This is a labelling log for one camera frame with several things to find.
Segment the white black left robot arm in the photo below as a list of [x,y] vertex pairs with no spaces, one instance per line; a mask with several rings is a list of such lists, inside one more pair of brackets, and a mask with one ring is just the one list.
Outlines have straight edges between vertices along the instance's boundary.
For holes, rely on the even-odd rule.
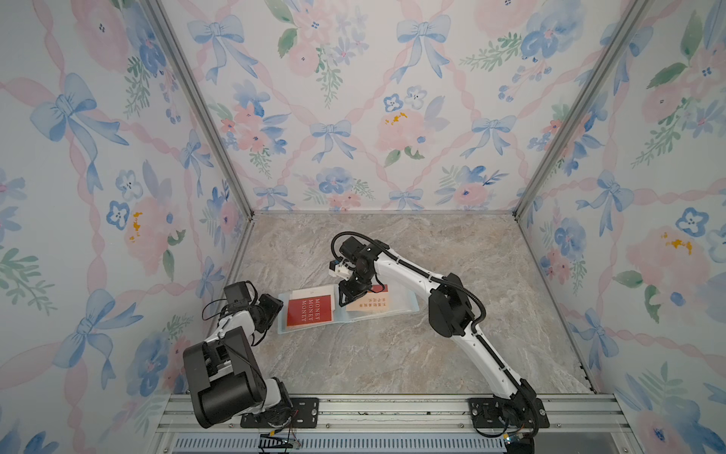
[[250,281],[224,289],[217,326],[183,352],[183,368],[198,423],[209,429],[249,414],[272,428],[287,425],[292,402],[282,380],[266,378],[253,355],[265,340],[283,302],[259,293]]

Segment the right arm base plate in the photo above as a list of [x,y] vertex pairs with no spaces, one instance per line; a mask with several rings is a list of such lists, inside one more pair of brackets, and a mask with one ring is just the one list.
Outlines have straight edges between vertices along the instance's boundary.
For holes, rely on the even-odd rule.
[[504,423],[509,429],[549,429],[550,421],[542,400],[536,397],[532,408],[518,405],[498,397],[470,397],[466,400],[473,426],[476,429],[502,431]]

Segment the red and cream card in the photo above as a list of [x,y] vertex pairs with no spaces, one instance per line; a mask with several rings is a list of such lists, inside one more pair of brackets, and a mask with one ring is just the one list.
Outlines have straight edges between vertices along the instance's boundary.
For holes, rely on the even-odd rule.
[[389,312],[391,310],[390,296],[389,287],[386,286],[384,292],[378,294],[367,293],[345,308],[348,312],[362,312],[365,314]]

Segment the red money card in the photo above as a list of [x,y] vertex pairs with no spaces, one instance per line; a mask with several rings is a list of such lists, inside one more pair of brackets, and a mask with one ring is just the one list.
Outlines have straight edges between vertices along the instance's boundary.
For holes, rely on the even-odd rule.
[[299,328],[332,323],[333,304],[330,294],[291,299],[287,307],[287,327]]

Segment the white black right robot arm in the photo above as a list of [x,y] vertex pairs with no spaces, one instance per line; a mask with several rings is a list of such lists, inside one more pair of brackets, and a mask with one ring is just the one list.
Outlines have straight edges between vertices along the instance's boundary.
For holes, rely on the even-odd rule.
[[440,336],[452,340],[488,383],[507,428],[531,426],[531,435],[548,426],[548,416],[529,382],[501,357],[479,328],[486,308],[457,274],[436,274],[395,253],[388,244],[344,231],[330,242],[329,272],[337,277],[338,304],[349,306],[374,285],[399,284],[427,301],[427,319]]

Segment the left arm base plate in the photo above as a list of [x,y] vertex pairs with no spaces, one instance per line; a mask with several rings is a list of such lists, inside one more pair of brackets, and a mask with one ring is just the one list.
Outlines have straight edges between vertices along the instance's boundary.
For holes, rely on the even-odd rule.
[[242,429],[315,429],[320,415],[317,397],[292,397],[262,414],[242,414]]

